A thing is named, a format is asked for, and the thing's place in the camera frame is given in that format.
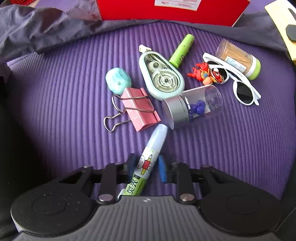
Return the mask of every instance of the green glue stick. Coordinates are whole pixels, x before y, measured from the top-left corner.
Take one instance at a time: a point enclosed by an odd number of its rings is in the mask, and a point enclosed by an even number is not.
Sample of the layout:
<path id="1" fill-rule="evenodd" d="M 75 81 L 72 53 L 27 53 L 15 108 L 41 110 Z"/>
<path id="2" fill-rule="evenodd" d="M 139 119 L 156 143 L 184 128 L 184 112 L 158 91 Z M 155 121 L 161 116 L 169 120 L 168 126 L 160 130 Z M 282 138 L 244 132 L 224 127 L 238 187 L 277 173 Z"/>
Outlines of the green glue stick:
<path id="1" fill-rule="evenodd" d="M 177 69 L 179 68 L 185 55 L 188 53 L 192 43 L 194 41 L 194 36 L 192 34 L 187 34 L 182 42 L 179 44 L 178 48 L 175 50 L 171 56 L 169 62 Z"/>
<path id="2" fill-rule="evenodd" d="M 167 132 L 167 126 L 163 124 L 159 124 L 152 132 L 152 135 L 134 170 L 132 180 L 126 186 L 125 190 L 123 191 L 123 195 L 138 196 L 141 194 L 157 161 L 157 157 L 163 146 Z"/>

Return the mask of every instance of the red toy figure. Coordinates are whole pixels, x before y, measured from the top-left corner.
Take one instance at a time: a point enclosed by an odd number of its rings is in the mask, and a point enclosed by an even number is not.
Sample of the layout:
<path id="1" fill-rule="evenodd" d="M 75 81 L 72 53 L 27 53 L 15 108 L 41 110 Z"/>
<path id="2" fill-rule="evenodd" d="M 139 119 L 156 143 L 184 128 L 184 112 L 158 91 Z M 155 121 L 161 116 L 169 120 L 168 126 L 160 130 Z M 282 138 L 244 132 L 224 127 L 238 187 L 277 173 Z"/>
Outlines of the red toy figure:
<path id="1" fill-rule="evenodd" d="M 188 77 L 196 78 L 198 81 L 202 81 L 204 85 L 209 85 L 213 82 L 223 83 L 223 76 L 218 71 L 211 70 L 208 63 L 202 62 L 201 64 L 196 64 L 196 66 L 200 69 L 193 67 L 193 73 L 188 73 Z"/>

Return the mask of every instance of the silver lid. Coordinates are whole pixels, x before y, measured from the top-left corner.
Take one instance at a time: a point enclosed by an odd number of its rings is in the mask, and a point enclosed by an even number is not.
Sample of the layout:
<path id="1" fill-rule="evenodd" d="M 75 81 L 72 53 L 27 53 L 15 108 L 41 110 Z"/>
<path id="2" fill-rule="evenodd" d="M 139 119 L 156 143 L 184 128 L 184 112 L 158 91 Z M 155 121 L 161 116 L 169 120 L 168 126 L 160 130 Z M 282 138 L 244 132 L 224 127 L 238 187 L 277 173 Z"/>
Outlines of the silver lid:
<path id="1" fill-rule="evenodd" d="M 162 103 L 167 123 L 172 130 L 189 121 L 186 104 L 180 95 L 165 99 Z"/>

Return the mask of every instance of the circular mount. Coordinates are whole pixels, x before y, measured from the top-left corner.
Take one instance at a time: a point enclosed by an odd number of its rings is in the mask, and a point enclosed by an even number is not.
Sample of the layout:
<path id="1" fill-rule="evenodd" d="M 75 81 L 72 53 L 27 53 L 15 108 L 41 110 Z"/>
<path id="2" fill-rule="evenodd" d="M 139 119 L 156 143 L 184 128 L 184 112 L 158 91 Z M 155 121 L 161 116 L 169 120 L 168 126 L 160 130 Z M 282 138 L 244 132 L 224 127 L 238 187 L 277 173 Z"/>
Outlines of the circular mount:
<path id="1" fill-rule="evenodd" d="M 91 199 L 75 185 L 55 181 L 24 193 L 11 207 L 18 229 L 51 237 L 76 230 L 92 211 Z"/>
<path id="2" fill-rule="evenodd" d="M 180 195 L 180 199 L 183 202 L 189 202 L 189 201 L 192 201 L 194 199 L 194 196 L 192 194 L 190 194 L 190 193 L 184 193 L 184 194 Z"/>
<path id="3" fill-rule="evenodd" d="M 101 194 L 99 200 L 101 202 L 110 202 L 113 200 L 113 196 L 111 194 Z"/>
<path id="4" fill-rule="evenodd" d="M 243 182 L 215 184 L 200 210 L 210 224 L 238 236 L 270 232 L 281 216 L 274 196 Z"/>

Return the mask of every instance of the purple yoga mat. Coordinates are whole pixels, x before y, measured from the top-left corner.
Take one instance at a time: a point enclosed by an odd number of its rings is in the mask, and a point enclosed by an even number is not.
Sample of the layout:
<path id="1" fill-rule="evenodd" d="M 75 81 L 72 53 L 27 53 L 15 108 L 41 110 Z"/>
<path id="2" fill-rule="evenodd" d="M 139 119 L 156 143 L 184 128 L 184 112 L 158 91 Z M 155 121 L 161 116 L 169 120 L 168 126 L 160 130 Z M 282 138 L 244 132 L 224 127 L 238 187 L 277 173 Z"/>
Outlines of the purple yoga mat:
<path id="1" fill-rule="evenodd" d="M 214 54 L 222 37 L 176 23 L 128 27 L 9 62 L 14 80 L 8 104 L 52 177 L 81 166 L 103 168 L 110 162 L 123 162 L 131 152 L 142 153 L 154 127 L 136 132 L 128 123 L 109 133 L 103 126 L 103 118 L 116 113 L 105 75 L 121 67 L 133 87 L 146 88 L 138 65 L 139 45 L 169 59 L 188 33 L 195 42 L 179 71 L 185 88 L 190 89 L 201 83 L 186 73 L 202 61 L 204 52 Z M 231 42 L 261 61 L 261 73 L 252 81 L 262 95 L 260 106 L 240 104 L 232 80 L 218 85 L 225 104 L 222 114 L 169 130 L 162 152 L 190 168 L 212 165 L 279 198 L 296 151 L 295 74 L 284 53 Z M 161 102 L 150 99 L 165 123 Z M 156 168 L 144 194 L 172 194 L 173 189 L 160 183 Z"/>

